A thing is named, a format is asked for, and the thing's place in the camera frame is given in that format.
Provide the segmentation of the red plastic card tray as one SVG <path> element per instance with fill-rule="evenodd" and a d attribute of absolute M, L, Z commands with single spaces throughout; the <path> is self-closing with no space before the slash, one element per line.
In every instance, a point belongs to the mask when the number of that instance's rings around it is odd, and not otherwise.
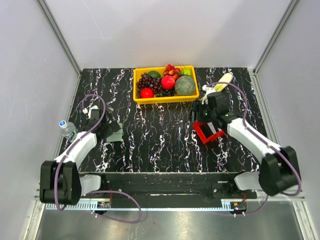
<path fill-rule="evenodd" d="M 197 136 L 200 138 L 200 140 L 203 144 L 213 142 L 217 138 L 223 137 L 225 135 L 225 132 L 221 129 L 218 133 L 212 134 L 207 123 L 196 121 L 192 126 L 193 126 L 193 129 L 195 130 Z"/>

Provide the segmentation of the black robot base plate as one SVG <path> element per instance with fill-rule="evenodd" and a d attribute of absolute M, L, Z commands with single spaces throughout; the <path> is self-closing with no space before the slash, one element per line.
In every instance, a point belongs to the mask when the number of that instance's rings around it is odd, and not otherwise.
<path fill-rule="evenodd" d="M 101 176 L 101 187 L 86 195 L 92 201 L 111 198 L 115 207 L 211 207 L 230 199 L 256 199 L 252 190 L 230 187 L 236 173 L 93 173 Z"/>

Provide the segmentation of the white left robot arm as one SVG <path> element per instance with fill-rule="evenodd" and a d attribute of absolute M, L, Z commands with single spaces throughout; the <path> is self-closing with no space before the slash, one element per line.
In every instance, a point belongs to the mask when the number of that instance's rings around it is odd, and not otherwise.
<path fill-rule="evenodd" d="M 92 109 L 89 120 L 75 140 L 58 157 L 46 160 L 40 167 L 39 199 L 42 203 L 76 205 L 80 198 L 93 193 L 102 198 L 109 186 L 97 174 L 80 176 L 78 166 L 101 139 L 119 142 L 122 139 L 122 124 L 111 113 Z"/>

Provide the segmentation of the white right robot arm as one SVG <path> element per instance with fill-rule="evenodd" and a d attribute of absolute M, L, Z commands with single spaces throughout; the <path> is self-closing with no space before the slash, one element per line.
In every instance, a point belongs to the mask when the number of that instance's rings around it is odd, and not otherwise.
<path fill-rule="evenodd" d="M 212 123 L 239 141 L 259 161 L 259 171 L 239 173 L 228 184 L 227 192 L 231 197 L 239 198 L 246 190 L 263 191 L 269 196 L 283 194 L 294 186 L 301 191 L 296 151 L 272 142 L 255 130 L 244 115 L 230 109 L 221 92 L 210 93 L 205 100 L 195 100 L 191 118 L 199 123 Z"/>

